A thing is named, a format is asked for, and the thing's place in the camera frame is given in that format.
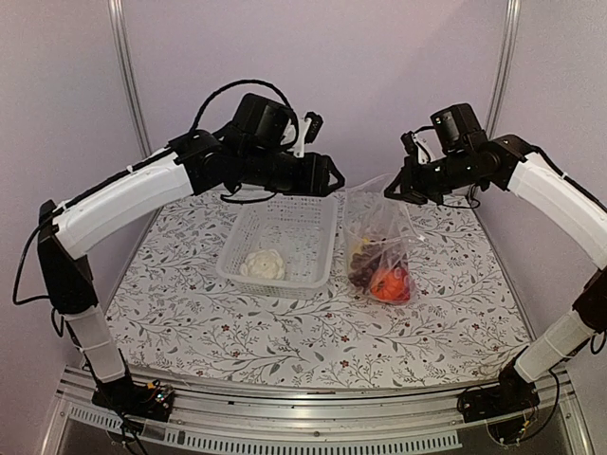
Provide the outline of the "clear zip top bag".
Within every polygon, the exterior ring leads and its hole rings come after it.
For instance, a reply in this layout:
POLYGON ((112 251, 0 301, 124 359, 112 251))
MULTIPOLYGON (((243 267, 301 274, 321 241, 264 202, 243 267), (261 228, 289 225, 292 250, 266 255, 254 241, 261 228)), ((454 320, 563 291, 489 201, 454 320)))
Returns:
POLYGON ((344 237, 344 268, 347 278, 347 267, 350 262, 351 247, 359 239, 368 239, 372 244, 398 247, 408 266, 411 285, 411 298, 406 302, 389 303, 377 300, 369 293, 357 290, 348 280, 353 291, 362 297, 381 303, 401 305, 408 303, 414 296, 414 279, 410 271, 410 253, 415 246, 425 241, 423 235, 413 227, 407 206, 399 201, 388 199, 383 195, 384 189, 395 178, 390 174, 374 177, 345 194, 343 207, 342 234, 344 237))

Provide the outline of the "yellow toy mango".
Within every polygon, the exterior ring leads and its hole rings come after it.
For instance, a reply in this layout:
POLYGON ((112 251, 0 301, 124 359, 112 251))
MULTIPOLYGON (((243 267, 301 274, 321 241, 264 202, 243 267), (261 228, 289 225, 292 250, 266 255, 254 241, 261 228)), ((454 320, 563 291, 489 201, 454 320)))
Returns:
POLYGON ((366 238, 359 239, 358 241, 353 243, 353 246, 351 247, 351 253, 352 254, 362 253, 369 243, 370 243, 370 241, 366 238))

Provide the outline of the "dark red grape bunch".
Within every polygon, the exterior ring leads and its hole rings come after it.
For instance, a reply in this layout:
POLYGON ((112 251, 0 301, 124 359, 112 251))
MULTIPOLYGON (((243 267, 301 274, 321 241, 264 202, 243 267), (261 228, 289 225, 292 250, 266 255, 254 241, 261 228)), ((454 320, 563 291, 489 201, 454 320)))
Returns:
POLYGON ((404 280, 408 266, 398 247, 363 244, 350 257, 349 282, 359 291, 369 293, 393 279, 404 280))

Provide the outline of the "orange toy pumpkin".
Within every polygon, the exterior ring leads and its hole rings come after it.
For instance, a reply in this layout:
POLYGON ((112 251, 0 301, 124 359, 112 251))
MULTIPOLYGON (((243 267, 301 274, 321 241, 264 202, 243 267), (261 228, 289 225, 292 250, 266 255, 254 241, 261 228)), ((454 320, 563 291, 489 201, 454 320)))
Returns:
POLYGON ((409 273, 402 267, 378 270, 371 280, 371 295, 389 303, 406 302, 411 298, 409 273))

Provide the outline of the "white perforated plastic basket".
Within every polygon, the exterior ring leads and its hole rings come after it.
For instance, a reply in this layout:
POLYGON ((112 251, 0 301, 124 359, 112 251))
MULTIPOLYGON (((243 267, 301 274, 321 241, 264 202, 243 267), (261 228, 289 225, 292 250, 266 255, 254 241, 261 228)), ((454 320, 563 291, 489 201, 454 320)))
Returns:
POLYGON ((216 263, 246 294, 308 300, 327 284, 337 235, 335 197, 276 196, 243 207, 216 263))

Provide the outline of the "white toy cauliflower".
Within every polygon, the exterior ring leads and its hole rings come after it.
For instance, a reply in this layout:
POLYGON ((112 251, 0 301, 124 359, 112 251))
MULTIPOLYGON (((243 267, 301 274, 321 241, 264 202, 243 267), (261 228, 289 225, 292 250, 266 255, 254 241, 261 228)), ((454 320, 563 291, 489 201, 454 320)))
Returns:
POLYGON ((285 261, 276 249, 263 249, 249 253, 239 272, 245 277, 278 281, 285 277, 285 261))

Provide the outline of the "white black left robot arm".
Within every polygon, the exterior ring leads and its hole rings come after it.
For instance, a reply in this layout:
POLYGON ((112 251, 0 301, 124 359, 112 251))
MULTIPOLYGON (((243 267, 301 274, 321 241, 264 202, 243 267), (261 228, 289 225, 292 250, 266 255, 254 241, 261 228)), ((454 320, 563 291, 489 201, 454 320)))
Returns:
POLYGON ((278 99, 247 93, 233 118, 208 132, 199 122, 212 100, 244 81, 220 87, 203 101, 185 134, 67 201, 46 201, 26 241, 37 251, 43 299, 64 317, 105 397, 121 411, 134 410, 141 393, 129 381, 99 306, 87 259, 92 247, 145 214, 218 186, 230 194, 255 186, 269 194, 326 197, 345 185, 330 156, 305 148, 316 139, 322 117, 314 112, 298 117, 270 82, 247 83, 270 89, 278 99))

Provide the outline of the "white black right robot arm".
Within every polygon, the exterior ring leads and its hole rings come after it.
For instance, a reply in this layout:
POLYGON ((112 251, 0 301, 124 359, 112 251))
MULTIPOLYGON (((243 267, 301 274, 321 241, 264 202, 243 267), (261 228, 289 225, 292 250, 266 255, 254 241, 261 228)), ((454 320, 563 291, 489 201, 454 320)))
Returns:
POLYGON ((524 201, 574 242, 595 268, 570 310, 553 322, 504 368, 490 394, 497 412, 510 413, 539 379, 606 329, 606 209, 581 190, 537 146, 514 135, 474 136, 461 151, 423 162, 413 133, 401 141, 402 168, 384 194, 389 199, 440 205, 460 188, 493 185, 524 201))

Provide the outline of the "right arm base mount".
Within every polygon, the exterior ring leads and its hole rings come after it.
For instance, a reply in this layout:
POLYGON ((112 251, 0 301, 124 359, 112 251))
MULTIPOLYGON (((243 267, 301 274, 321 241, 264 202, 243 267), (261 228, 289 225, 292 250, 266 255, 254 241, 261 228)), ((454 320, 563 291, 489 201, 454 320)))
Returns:
POLYGON ((517 416, 489 424, 489 436, 505 446, 520 443, 531 425, 540 405, 533 382, 528 383, 516 372, 510 362, 498 375, 498 383, 490 387, 474 386, 464 389, 457 398, 456 408, 465 423, 517 416))

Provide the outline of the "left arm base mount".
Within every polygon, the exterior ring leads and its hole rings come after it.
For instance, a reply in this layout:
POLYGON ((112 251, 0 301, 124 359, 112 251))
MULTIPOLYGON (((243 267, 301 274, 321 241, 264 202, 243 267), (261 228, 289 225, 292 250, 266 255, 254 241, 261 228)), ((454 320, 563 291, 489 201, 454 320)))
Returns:
POLYGON ((170 384, 154 380, 146 385, 136 383, 130 371, 124 377, 101 382, 93 373, 96 389, 92 403, 112 410, 118 416, 135 416, 158 422, 168 422, 173 411, 175 389, 170 384))

